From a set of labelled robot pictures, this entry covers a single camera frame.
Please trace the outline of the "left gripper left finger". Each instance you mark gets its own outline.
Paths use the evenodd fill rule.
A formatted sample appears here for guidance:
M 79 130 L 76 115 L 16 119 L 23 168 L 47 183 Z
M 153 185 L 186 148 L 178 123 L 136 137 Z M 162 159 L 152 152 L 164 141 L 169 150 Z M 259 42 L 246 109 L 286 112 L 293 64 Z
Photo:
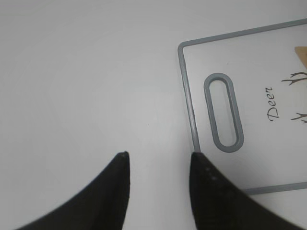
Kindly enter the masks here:
M 121 230 L 130 197 L 130 157 L 120 152 L 82 191 L 23 230 Z

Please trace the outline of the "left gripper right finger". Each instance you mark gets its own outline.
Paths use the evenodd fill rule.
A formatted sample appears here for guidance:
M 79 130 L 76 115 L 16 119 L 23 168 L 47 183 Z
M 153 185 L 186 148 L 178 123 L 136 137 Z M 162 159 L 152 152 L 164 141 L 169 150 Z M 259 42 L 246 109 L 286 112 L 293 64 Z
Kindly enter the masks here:
M 199 230 L 298 230 L 231 183 L 201 152 L 190 159 L 189 195 Z

